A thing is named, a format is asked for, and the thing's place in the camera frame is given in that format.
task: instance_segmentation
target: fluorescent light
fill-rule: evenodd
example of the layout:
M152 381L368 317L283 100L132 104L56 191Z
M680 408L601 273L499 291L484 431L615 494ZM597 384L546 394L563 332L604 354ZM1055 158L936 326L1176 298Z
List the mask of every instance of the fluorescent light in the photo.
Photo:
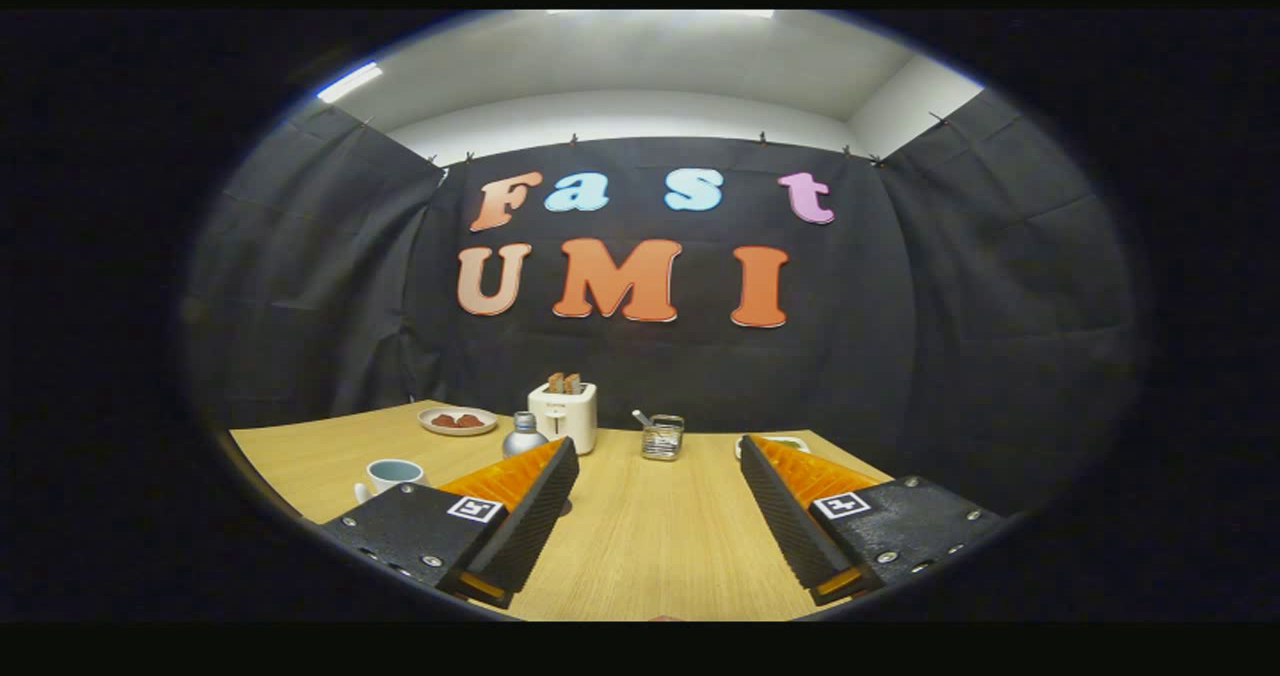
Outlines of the fluorescent light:
M379 76L383 76L383 70L379 69L378 64L365 64L352 70L352 73L343 76L342 79L338 79L338 83L316 93L316 97L324 102L338 101L338 99L347 96L347 93L361 87L361 84L371 82L371 79L376 79Z
M586 14L586 12L595 12L598 9L548 9L548 14ZM772 19L773 9L717 9L713 14L737 14L737 15L755 15L760 19Z
M754 10L754 12L751 12L751 10L741 10L741 9L737 9L737 10L730 9L730 10L721 10L721 14L758 15L758 17L762 17L762 19L772 19L772 17L773 17L773 9L762 9L762 10Z

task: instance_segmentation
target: white toaster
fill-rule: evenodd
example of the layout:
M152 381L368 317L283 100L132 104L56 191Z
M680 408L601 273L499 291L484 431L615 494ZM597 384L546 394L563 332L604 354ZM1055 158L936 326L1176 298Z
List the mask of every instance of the white toaster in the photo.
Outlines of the white toaster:
M529 393L529 411L538 417L538 433L550 440L570 437L579 456L595 448L595 384L582 384L582 393L548 393L540 384Z

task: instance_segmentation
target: white mug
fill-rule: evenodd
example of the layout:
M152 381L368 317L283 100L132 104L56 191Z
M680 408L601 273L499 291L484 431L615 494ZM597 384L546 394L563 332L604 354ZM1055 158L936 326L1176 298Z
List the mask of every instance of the white mug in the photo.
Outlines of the white mug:
M369 474L369 480L374 484L374 490L370 493L369 487L362 483L357 483L356 503L365 503L396 484L420 484L422 487L430 487L430 484L426 483L426 471L422 471L422 467L412 461L401 461L399 458L379 458L378 461L371 462L369 467L365 469L365 472Z

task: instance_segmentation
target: small dish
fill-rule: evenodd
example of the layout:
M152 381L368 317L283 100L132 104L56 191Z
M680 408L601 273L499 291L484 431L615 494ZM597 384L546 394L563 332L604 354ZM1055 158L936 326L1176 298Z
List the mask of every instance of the small dish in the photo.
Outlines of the small dish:
M733 442L733 456L737 456L739 461L741 461L742 458L742 439L745 438L746 434L742 434L741 438ZM791 448L795 448L796 451L803 451L804 453L813 453L812 451L809 451L809 444L804 443L804 439L797 437L760 437L760 438L786 444Z
M433 420L435 420L435 417L440 416L449 416L453 417L454 421L457 421L458 417L463 417L467 415L479 417L480 425L465 426L457 429L449 426L438 426L431 422ZM444 437L474 437L476 434L485 434L488 431L492 431L493 428L498 425L498 417L483 408L466 408L463 406L449 406L444 408L428 408L426 411L417 415L417 422L421 424L424 429L434 434L440 434Z

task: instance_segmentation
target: white wall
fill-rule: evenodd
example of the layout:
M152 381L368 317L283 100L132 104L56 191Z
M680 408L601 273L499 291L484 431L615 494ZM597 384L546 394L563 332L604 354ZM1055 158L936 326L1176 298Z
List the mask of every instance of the white wall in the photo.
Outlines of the white wall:
M582 140L627 137L714 137L795 143L867 152L847 124L768 102L704 93L660 91L591 91L489 102L466 108L389 133L438 166L516 149Z
M887 157L938 123L929 111L950 117L978 93L982 84L915 55L859 108L849 128L869 154Z

